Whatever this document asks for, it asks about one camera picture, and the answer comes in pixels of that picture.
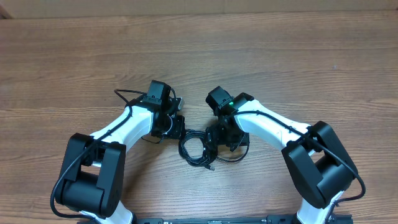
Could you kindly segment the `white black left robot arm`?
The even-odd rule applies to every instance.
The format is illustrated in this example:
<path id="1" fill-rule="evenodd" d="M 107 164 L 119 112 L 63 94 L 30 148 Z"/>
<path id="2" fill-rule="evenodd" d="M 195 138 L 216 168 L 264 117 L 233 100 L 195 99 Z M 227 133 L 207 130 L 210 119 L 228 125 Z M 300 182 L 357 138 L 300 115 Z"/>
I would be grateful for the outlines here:
<path id="1" fill-rule="evenodd" d="M 121 201 L 126 154 L 146 134 L 178 139 L 183 133 L 181 109 L 181 98 L 165 106 L 129 102 L 105 128 L 72 135 L 50 195 L 53 213 L 88 223 L 135 223 L 135 214 Z"/>

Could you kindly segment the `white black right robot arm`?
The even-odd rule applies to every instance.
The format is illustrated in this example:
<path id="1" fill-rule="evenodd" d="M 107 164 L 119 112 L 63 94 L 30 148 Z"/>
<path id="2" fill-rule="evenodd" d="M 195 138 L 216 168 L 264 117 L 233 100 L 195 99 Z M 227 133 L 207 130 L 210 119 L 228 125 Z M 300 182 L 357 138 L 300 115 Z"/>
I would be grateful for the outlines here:
<path id="1" fill-rule="evenodd" d="M 231 96 L 221 87 L 209 92 L 206 103 L 218 122 L 206 130 L 211 146 L 249 144 L 250 134 L 281 152 L 302 204 L 291 223 L 332 223 L 334 208 L 359 177 L 358 170 L 333 128 L 285 118 L 247 93 Z"/>

